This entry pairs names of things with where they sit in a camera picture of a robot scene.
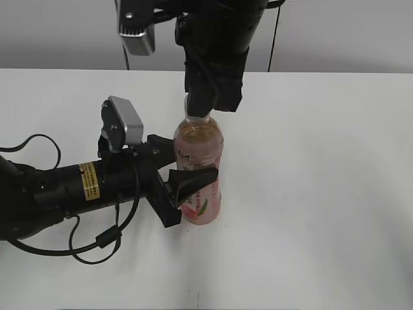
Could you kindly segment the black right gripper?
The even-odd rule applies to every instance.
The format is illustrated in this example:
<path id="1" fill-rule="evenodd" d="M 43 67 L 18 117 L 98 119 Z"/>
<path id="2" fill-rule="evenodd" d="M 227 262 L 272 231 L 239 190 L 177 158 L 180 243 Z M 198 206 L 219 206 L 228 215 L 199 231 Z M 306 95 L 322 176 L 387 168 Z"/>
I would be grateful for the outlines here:
<path id="1" fill-rule="evenodd" d="M 214 94 L 201 65 L 219 89 L 214 109 L 235 112 L 242 100 L 249 49 L 249 25 L 244 16 L 219 12 L 182 15 L 176 21 L 176 43 L 185 51 L 188 116 L 204 118 L 213 108 Z"/>

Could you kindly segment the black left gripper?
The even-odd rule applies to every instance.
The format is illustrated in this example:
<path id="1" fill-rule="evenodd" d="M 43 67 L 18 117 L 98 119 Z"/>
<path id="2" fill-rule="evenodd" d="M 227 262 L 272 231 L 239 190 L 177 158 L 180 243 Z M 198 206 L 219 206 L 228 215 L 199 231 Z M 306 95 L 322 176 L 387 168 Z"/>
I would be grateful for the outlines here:
<path id="1" fill-rule="evenodd" d="M 119 226 L 121 229 L 132 221 L 141 198 L 148 201 L 165 228 L 179 225 L 181 211 L 178 207 L 218 178 L 215 167 L 170 170 L 169 189 L 159 169 L 175 162 L 174 140 L 155 134 L 148 135 L 146 142 L 118 153 L 110 152 L 107 140 L 100 136 L 98 157 L 102 164 L 103 194 L 114 194 L 116 203 L 133 201 L 130 213 Z"/>

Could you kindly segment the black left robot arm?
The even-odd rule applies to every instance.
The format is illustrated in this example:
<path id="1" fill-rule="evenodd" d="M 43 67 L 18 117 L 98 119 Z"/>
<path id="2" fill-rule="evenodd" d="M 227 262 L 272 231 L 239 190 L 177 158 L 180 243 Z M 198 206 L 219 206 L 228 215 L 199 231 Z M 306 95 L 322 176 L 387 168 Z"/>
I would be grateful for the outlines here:
<path id="1" fill-rule="evenodd" d="M 145 198 L 164 227 L 180 224 L 180 205 L 214 183 L 218 169 L 158 170 L 175 162 L 171 139 L 150 135 L 146 143 L 118 153 L 99 140 L 100 159 L 50 170 L 1 160 L 1 239 L 29 238 L 72 214 Z"/>

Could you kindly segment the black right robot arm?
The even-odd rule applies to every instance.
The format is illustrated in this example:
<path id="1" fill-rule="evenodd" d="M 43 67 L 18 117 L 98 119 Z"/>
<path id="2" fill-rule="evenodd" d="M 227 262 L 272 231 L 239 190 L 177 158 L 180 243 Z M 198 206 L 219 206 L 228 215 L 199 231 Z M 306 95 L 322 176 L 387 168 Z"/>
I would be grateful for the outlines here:
<path id="1" fill-rule="evenodd" d="M 235 112 L 242 99 L 250 42 L 267 1 L 185 1 L 176 44 L 185 51 L 186 112 Z"/>

